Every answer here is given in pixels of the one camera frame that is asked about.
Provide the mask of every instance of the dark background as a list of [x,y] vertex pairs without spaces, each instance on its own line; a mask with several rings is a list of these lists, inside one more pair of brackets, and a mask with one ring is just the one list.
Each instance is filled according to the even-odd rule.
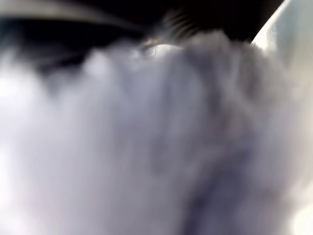
[[[102,9],[146,29],[160,25],[169,10],[179,10],[199,30],[222,29],[231,39],[252,41],[282,0],[67,0]],[[0,45],[20,46],[21,56],[50,65],[81,62],[91,48],[119,38],[141,40],[148,31],[111,25],[0,16]]]
[[232,39],[253,40],[282,0],[80,0],[138,24],[153,24],[181,9],[203,30],[222,28]]

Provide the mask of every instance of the blurry object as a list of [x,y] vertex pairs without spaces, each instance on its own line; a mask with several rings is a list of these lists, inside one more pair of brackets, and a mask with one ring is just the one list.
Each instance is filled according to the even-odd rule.
[[52,0],[0,0],[0,15],[14,18],[75,21],[92,24],[110,24],[142,31],[143,28],[115,16],[82,4]]
[[253,43],[283,61],[298,78],[313,72],[313,1],[286,0]]

